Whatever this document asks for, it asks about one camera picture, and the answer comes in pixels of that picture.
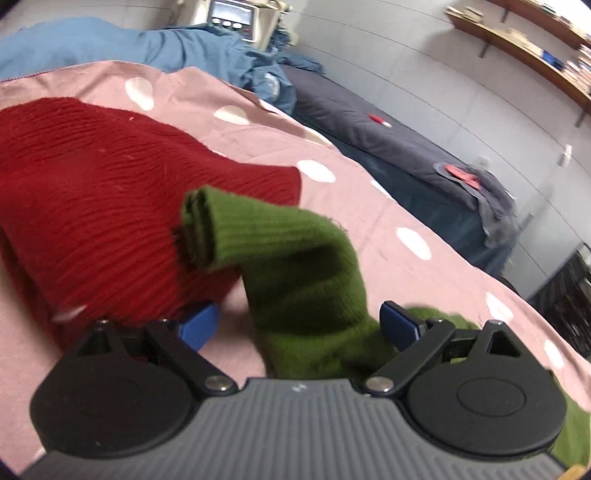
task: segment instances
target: blue gripper pad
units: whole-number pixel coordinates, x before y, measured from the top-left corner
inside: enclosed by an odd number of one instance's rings
[[[427,330],[418,320],[393,301],[385,301],[379,309],[379,325],[384,335],[402,352],[421,338]]]
[[[178,329],[178,336],[193,350],[198,351],[216,333],[220,311],[210,302],[191,314]]]

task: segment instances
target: gray ribbed plate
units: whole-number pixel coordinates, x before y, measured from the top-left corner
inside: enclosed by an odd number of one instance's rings
[[[556,480],[549,455],[462,459],[426,442],[390,400],[347,380],[251,380],[207,400],[173,440],[150,452],[87,460],[51,452],[25,480]]]

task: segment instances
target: gray mattress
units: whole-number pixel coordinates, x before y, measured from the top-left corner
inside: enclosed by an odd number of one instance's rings
[[[514,241],[487,248],[476,199],[434,171],[434,163],[465,163],[322,75],[282,66],[298,102],[293,117],[325,135],[361,164],[413,216],[463,258],[499,277]],[[392,125],[369,119],[372,113]]]
[[[282,66],[297,92],[297,112],[320,129],[447,192],[471,210],[476,199],[457,183],[435,172],[435,163],[466,164],[368,101],[315,72]],[[378,115],[392,128],[369,118]]]

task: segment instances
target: ribbed cuff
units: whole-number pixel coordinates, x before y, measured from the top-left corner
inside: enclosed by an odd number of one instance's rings
[[[308,210],[209,186],[186,195],[181,221],[192,260],[211,270],[347,241],[339,227]]]

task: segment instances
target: wooden shelf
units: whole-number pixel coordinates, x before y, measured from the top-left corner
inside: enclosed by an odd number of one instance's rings
[[[487,45],[493,45],[499,50],[508,53],[513,58],[524,63],[531,69],[538,72],[549,82],[556,85],[560,90],[571,97],[576,103],[582,108],[584,113],[591,113],[591,96],[589,96],[584,90],[581,90],[577,85],[571,82],[565,75],[559,70],[555,69],[549,63],[534,55],[529,50],[521,47],[517,43],[513,42],[509,38],[503,35],[502,32],[493,30],[492,28],[486,27],[479,23],[474,23],[468,20],[462,15],[457,15],[453,12],[446,12],[447,16],[451,19],[454,27],[458,30],[462,30],[470,35],[477,38],[481,38],[486,42]]]
[[[488,0],[490,3],[499,5],[515,15],[529,20],[533,24],[543,28],[553,36],[563,41],[571,48],[578,50],[581,45],[591,47],[586,37],[580,35],[568,25],[562,23],[556,17],[545,12],[538,5],[527,0]]]

